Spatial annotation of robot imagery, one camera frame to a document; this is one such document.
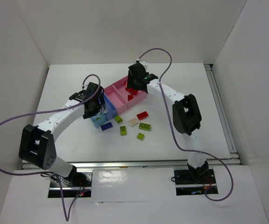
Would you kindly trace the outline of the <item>red curved lego brick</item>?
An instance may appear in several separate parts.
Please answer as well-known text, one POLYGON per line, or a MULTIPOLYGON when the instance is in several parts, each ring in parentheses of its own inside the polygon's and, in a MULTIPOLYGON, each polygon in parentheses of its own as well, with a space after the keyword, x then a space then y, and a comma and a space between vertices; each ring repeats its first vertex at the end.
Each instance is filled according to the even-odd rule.
POLYGON ((125 89, 127 92, 128 92, 128 94, 130 94, 130 95, 137 95, 137 93, 138 93, 138 90, 135 90, 135 89, 133 89, 133 88, 126 88, 125 89))

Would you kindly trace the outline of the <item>small red lego brick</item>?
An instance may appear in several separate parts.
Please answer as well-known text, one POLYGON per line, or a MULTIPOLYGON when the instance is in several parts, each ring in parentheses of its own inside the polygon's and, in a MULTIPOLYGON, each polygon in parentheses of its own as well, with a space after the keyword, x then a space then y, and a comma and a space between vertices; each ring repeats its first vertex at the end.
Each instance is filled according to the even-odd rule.
POLYGON ((128 96, 127 96, 128 101, 132 100, 133 98, 134 98, 133 95, 128 95, 128 96))

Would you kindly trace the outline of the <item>red 2x4 lego brick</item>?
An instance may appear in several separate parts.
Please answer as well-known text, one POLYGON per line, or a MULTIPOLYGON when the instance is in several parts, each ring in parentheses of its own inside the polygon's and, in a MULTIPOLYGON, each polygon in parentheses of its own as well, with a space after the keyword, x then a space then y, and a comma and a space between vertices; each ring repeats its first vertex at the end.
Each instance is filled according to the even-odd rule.
POLYGON ((149 116, 149 114, 147 111, 144 111, 144 112, 137 114, 138 120, 143 120, 143 119, 147 118, 148 116, 149 116))

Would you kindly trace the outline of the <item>green curved lego upside-down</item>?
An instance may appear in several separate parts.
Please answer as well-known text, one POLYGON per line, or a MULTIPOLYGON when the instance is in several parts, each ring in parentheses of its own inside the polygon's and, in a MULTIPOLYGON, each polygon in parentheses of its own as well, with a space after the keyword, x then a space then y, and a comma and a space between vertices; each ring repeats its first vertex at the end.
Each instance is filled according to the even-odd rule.
POLYGON ((126 126, 120 126, 120 135, 121 136, 125 136, 127 135, 127 129, 126 129, 126 126))

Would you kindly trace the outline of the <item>green 2x4 lego brick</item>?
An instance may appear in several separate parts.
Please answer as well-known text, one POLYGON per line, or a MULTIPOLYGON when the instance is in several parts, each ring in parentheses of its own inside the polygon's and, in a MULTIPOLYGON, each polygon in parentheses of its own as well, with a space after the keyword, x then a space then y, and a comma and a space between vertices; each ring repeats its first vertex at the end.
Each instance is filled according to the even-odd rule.
POLYGON ((140 130, 144 130, 144 131, 151 131, 151 125, 150 124, 146 124, 146 123, 139 123, 139 127, 140 130))

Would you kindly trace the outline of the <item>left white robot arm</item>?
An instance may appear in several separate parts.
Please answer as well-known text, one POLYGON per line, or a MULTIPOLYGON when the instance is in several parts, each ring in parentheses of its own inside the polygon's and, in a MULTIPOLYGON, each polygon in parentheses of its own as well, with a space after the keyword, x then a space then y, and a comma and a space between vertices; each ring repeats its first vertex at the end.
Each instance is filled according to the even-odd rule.
POLYGON ((71 95, 64 107, 45 121, 22 130, 19 157, 43 170, 57 174, 67 186, 86 181, 77 168, 61 159, 55 142, 62 132, 78 118, 88 119, 105 110, 104 89, 90 82, 71 95))

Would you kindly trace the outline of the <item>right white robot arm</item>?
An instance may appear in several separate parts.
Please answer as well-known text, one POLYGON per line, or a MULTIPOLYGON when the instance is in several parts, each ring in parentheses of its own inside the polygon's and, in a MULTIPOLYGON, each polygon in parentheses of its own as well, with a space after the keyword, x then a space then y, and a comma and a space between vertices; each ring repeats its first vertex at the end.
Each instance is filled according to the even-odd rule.
POLYGON ((137 61, 128 67, 127 88, 144 91, 172 107, 172 128, 182 134, 186 150, 189 151, 187 166, 191 179, 200 179, 208 171, 208 163, 200 141, 200 122, 202 120, 196 97, 185 95, 159 81, 159 78, 146 71, 144 61, 137 61))

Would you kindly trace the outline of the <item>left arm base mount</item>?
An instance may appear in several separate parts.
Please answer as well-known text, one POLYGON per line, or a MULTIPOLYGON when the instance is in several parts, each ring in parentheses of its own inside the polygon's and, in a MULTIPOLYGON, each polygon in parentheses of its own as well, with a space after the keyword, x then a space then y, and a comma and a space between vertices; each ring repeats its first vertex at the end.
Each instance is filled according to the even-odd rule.
MULTIPOLYGON (((68 183, 60 177, 64 198, 74 198, 77 194, 80 194, 79 197, 82 198, 91 197, 93 172, 84 171, 82 175, 83 177, 77 178, 74 183, 68 183)), ((48 198, 61 198, 60 184, 55 176, 50 180, 48 198)))

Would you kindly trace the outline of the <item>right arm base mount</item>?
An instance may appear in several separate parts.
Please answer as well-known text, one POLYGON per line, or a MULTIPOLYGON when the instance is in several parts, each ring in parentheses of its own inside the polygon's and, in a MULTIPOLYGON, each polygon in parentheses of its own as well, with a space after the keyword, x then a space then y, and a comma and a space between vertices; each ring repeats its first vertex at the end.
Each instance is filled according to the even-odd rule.
POLYGON ((171 181, 175 183, 177 196, 218 194, 215 174, 213 169, 209 169, 199 179, 193 179, 188 170, 174 170, 171 181))

